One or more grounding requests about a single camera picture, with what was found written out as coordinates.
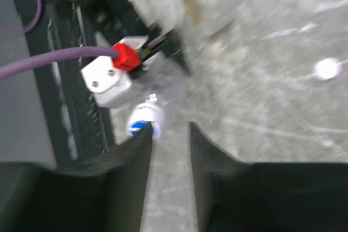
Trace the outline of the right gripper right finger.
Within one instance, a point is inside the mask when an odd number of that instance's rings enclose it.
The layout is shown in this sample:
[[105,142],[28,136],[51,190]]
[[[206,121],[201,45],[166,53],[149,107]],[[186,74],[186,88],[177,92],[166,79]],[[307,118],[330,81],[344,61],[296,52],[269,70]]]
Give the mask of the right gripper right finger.
[[347,164],[241,162],[190,123],[199,231],[347,231]]

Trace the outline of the blue bottle cap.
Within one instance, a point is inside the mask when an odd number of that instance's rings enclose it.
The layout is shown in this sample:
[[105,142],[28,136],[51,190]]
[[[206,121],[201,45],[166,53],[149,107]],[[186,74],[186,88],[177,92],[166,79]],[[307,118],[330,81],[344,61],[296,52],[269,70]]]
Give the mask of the blue bottle cap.
[[148,122],[152,124],[152,135],[159,139],[165,121],[165,114],[159,106],[152,103],[141,103],[133,108],[126,124],[126,133],[134,136]]

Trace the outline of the clear plastic bottle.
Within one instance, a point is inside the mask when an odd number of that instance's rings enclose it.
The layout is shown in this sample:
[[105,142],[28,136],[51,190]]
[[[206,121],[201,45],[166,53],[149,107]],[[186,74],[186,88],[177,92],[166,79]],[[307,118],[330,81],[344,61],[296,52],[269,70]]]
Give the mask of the clear plastic bottle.
[[136,98],[137,103],[156,105],[165,112],[165,115],[173,116],[180,112],[187,94],[185,75],[148,74],[140,83],[143,89]]

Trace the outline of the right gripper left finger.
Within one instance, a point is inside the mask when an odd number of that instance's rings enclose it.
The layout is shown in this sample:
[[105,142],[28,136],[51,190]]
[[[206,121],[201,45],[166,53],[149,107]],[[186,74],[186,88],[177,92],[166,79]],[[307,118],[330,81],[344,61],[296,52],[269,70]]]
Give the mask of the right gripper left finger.
[[139,231],[152,133],[147,123],[80,169],[1,163],[1,231]]

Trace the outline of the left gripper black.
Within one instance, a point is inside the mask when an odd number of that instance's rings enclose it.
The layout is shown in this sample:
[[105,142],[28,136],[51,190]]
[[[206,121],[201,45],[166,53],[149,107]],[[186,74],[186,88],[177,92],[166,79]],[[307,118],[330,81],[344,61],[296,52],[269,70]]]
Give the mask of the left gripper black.
[[147,51],[142,57],[143,61],[162,51],[165,57],[175,62],[186,75],[191,75],[178,32],[173,29],[163,33],[161,26],[156,23],[146,25],[130,0],[92,0],[92,24],[110,45],[116,44],[124,37],[148,37],[141,47]]

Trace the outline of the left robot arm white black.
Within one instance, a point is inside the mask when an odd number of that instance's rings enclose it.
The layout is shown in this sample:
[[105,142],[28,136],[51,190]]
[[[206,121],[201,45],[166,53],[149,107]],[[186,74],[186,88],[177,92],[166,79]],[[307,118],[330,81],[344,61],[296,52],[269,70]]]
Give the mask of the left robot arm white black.
[[172,59],[187,75],[191,74],[185,61],[183,47],[176,31],[164,34],[157,24],[148,26],[135,9],[131,0],[66,0],[75,2],[82,15],[113,45],[128,36],[146,36],[148,40],[142,48],[143,60],[149,60],[152,54],[162,51]]

